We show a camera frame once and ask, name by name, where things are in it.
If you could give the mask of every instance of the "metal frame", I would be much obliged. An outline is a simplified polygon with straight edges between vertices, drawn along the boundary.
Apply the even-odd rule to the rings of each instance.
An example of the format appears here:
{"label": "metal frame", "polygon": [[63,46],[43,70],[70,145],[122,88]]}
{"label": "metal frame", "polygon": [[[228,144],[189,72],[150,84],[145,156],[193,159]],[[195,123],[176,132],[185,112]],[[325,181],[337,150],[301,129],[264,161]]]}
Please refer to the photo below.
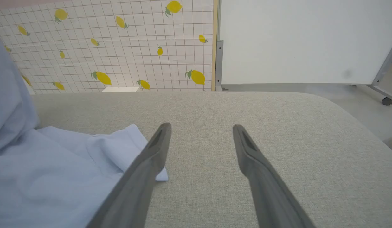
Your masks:
{"label": "metal frame", "polygon": [[222,78],[222,52],[224,50],[224,41],[217,41],[216,45],[216,76],[215,86],[216,91],[222,91],[221,78]]}
{"label": "metal frame", "polygon": [[392,94],[389,93],[388,91],[380,88],[378,85],[380,83],[380,81],[383,79],[384,75],[386,74],[387,70],[390,67],[390,64],[392,63],[392,49],[390,49],[389,54],[387,55],[386,59],[383,62],[383,65],[381,66],[379,72],[377,73],[374,81],[372,82],[372,84],[370,85],[366,85],[369,88],[377,91],[378,93],[384,95],[385,97],[388,97],[390,99],[392,99]]}

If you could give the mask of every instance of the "caster wheel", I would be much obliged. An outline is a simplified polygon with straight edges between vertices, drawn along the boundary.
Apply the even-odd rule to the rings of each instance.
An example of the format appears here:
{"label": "caster wheel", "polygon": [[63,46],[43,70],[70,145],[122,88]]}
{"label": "caster wheel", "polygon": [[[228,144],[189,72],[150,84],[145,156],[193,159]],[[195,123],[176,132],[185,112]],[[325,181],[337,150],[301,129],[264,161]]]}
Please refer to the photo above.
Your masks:
{"label": "caster wheel", "polygon": [[386,105],[386,106],[389,106],[389,105],[392,104],[392,99],[390,99],[390,98],[388,98],[388,97],[385,97],[385,98],[383,98],[383,100],[382,100],[382,104],[384,104],[384,105]]}

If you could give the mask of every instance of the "gray floor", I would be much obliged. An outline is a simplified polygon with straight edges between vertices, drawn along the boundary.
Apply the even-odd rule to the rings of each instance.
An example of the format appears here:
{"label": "gray floor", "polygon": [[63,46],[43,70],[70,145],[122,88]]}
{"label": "gray floor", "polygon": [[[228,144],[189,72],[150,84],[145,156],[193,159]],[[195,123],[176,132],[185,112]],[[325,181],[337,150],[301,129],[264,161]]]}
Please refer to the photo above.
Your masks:
{"label": "gray floor", "polygon": [[[225,84],[229,91],[304,92],[322,96],[353,115],[381,140],[392,137],[392,105],[384,106],[383,95],[365,85],[345,84]],[[392,92],[392,65],[379,84]]]}

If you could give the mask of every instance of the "folded cloth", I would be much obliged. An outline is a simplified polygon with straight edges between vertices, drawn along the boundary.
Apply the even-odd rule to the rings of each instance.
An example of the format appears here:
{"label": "folded cloth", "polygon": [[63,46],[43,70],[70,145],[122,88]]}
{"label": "folded cloth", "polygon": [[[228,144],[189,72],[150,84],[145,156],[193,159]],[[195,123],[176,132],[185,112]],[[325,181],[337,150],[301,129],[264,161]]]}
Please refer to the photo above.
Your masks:
{"label": "folded cloth", "polygon": [[134,124],[94,136],[35,130],[22,80],[0,42],[0,227],[85,227],[147,141]]}

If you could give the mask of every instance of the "wooden frame edge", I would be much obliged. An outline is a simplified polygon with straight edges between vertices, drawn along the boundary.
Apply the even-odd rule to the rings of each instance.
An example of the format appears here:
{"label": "wooden frame edge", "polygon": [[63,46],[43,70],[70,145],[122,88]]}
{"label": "wooden frame edge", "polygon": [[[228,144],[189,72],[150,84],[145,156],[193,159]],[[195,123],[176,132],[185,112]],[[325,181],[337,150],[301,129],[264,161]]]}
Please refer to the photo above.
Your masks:
{"label": "wooden frame edge", "polygon": [[218,27],[218,13],[219,0],[214,0],[213,8],[213,62],[211,68],[211,91],[216,88],[216,49],[217,49],[217,27]]}

